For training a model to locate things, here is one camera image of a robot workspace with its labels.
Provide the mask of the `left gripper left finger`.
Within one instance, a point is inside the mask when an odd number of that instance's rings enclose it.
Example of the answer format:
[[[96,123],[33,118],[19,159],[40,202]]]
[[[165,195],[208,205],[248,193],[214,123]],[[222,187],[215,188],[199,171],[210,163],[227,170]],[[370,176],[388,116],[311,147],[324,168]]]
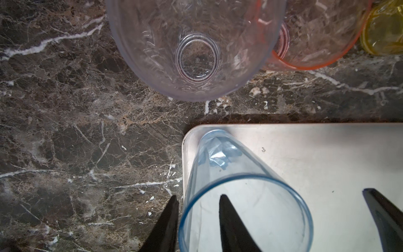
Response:
[[[175,252],[178,218],[179,202],[173,195],[139,252]]]

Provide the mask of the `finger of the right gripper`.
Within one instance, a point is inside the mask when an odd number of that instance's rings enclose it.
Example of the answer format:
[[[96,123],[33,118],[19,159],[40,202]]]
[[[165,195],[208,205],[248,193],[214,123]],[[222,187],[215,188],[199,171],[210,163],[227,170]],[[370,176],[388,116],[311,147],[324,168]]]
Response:
[[[403,212],[376,189],[364,189],[363,196],[377,226],[384,252],[403,251]]]

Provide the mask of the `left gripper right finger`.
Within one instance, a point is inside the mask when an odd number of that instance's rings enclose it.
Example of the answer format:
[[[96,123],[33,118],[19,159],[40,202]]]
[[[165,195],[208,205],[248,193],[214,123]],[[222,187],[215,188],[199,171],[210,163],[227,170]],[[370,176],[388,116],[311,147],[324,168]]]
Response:
[[[225,194],[219,200],[219,222],[223,252],[261,252]]]

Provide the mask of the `blue tall plastic glass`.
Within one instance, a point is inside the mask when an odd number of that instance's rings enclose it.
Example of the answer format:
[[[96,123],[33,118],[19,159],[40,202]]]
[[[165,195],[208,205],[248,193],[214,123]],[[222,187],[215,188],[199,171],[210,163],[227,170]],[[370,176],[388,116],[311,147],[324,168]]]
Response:
[[[313,219],[303,198],[225,130],[200,140],[179,225],[183,252],[223,252],[219,200],[227,195],[261,252],[308,252]]]

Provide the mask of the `beige plastic tray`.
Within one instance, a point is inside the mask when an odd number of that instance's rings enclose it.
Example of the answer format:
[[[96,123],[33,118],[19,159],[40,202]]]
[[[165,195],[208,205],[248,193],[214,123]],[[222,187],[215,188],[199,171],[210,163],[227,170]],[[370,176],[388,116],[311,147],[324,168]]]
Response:
[[[187,183],[202,136],[223,129],[248,147],[306,201],[314,252],[380,252],[379,233],[362,194],[374,188],[403,205],[401,123],[200,125],[182,143]]]

